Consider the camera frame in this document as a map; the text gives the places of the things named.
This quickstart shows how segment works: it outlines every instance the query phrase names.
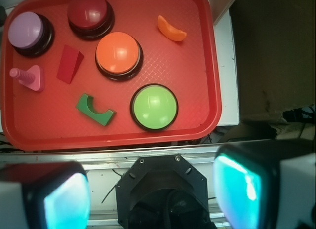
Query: screw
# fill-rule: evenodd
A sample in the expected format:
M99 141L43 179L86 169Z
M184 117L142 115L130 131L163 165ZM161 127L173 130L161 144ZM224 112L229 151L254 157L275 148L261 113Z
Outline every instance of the screw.
M10 70L10 76L12 78L21 80L25 83L32 83L35 80L35 75L29 72L26 72L21 69L13 68Z
M181 160L181 158L180 158L180 156L178 155L178 156L176 156L175 158L174 158L177 162L179 162L180 160Z

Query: orange button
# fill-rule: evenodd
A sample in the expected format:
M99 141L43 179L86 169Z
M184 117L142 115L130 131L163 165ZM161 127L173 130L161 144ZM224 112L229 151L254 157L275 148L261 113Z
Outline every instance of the orange button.
M136 40L122 32L103 37L96 50L98 64L113 74L123 74L132 69L139 56Z

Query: wooden block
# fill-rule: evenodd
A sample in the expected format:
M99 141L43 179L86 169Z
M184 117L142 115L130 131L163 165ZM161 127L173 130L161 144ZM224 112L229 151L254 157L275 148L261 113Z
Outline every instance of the wooden block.
M108 125L116 113L112 110L97 113L93 108L93 97L85 93L81 96L76 108L103 126Z
M83 58L84 55L80 51L65 45L59 64L57 78L70 84Z

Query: tray rim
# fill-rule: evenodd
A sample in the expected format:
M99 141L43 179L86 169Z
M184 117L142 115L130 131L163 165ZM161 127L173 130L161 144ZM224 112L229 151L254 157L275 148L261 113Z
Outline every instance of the tray rim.
M19 14L19 10L23 10L25 7L29 6L32 3L43 2L44 0L25 0L21 2L19 5L15 7L15 9L10 13L6 20L6 24L11 23L11 21ZM215 47L215 38L214 38L214 30L213 30L213 22L211 16L210 6L207 0L200 0L203 6L198 6L199 16L201 19L201 15L205 17L205 23L201 23L201 29L207 29L208 36L203 37L207 39L207 44L210 46L205 47L204 50L209 49L211 53L211 60L212 60L212 75L214 78L214 90L215 90L215 103L216 105L216 114L213 121L206 127L202 128L201 126L196 128L199 131L196 131L193 134L175 134L175 135L167 135L162 136L158 134L155 137L142 137L142 138L129 138L129 139L109 139L109 140L96 140L93 141L93 138L98 138L100 136L85 136L85 137L71 137L71 138L51 138L51 139L26 139L15 128L14 120L8 119L9 113L7 113L8 106L13 106L13 103L8 102L7 98L5 97L5 91L7 89L8 84L4 82L5 80L5 52L7 51L7 46L9 45L7 39L8 33L8 25L4 26L3 38L2 38L2 57L1 57L1 87L0 87L0 98L1 98L1 118L2 118L2 125L3 131L8 138L8 140L16 147L26 150L26 151L34 151L34 150L62 150L62 149L77 149L77 148L93 148L93 147L108 147L108 146L125 146L125 145L138 145L138 144L149 144L149 143L157 143L157 142L172 142L172 141L181 141L181 140L188 140L188 139L198 139L204 137L206 134L210 133L213 130L217 123L220 120L221 112L222 112L222 105L221 105L221 95L220 95L220 83L219 83L219 71L218 71L218 63L217 63L217 55L216 55L216 47ZM206 68L209 66L210 62L206 62Z

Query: white panel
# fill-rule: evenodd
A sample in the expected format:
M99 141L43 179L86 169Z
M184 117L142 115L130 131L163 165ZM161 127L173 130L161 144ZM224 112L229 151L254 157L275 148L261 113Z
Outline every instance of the white panel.
M227 11L214 26L218 70L222 95L219 126L239 124L239 101L232 23Z
M20 183L0 181L0 229L28 229Z
M296 228L300 222L315 228L311 219L315 206L315 153L282 161L280 171L276 229Z

